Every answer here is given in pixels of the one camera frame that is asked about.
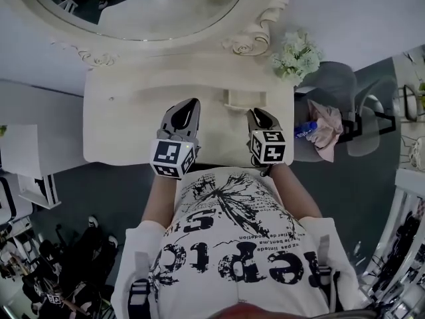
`forearm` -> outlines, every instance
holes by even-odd
[[[322,217],[316,202],[286,164],[275,165],[270,177],[284,207],[297,220],[307,216]]]
[[[155,221],[168,228],[174,216],[176,186],[175,179],[156,175],[141,220]]]

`graphic t-shirt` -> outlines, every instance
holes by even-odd
[[[198,171],[185,176],[178,195],[169,228],[146,221],[127,231],[112,299],[117,318],[127,318],[131,283],[141,276],[137,252],[148,256],[153,318],[208,318],[238,302],[328,313],[318,254],[329,273],[340,274],[344,309],[355,307],[357,279],[332,219],[295,220],[269,177],[234,167]]]

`mirror frame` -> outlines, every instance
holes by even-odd
[[[205,49],[214,48],[216,44],[222,41],[226,42],[223,43],[223,46],[231,48],[234,53],[257,55],[259,53],[249,54],[243,53],[244,51],[238,53],[232,47],[232,41],[229,45],[229,37],[246,30],[255,22],[263,31],[268,33],[268,25],[265,26],[263,21],[277,21],[280,10],[286,6],[288,0],[238,0],[236,5],[223,18],[206,29],[192,35],[159,41],[124,40],[99,35],[93,30],[94,25],[92,23],[78,19],[78,24],[75,25],[76,21],[73,19],[73,25],[66,21],[66,16],[69,16],[67,12],[58,8],[59,12],[53,13],[39,0],[5,0],[5,2],[27,25],[40,31],[40,33],[48,33],[48,36],[54,39],[54,43],[65,43],[68,46],[75,47],[81,58],[92,66],[109,66],[114,63],[118,56],[134,56],[135,54],[138,56],[155,56],[205,51]],[[264,18],[259,17],[267,14],[267,11],[269,11],[268,14],[270,14],[270,11],[277,11],[277,16],[274,13],[272,18],[269,15]],[[100,56],[96,58],[93,53],[98,53]]]

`shoe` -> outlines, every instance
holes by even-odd
[[[108,2],[106,0],[99,1],[99,11],[101,11],[102,9],[104,9],[106,6],[108,6]]]
[[[89,216],[88,217],[88,226],[97,228],[97,227],[99,227],[99,222],[94,216]]]
[[[109,244],[115,246],[115,248],[118,247],[118,241],[117,241],[117,239],[114,236],[110,235],[108,237],[108,242],[109,242]]]

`vanity table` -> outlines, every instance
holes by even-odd
[[[6,0],[93,67],[84,93],[84,158],[147,163],[164,113],[201,101],[198,163],[251,166],[245,112],[261,107],[294,158],[294,89],[272,71],[270,23],[289,0],[127,0],[98,24],[51,0]]]

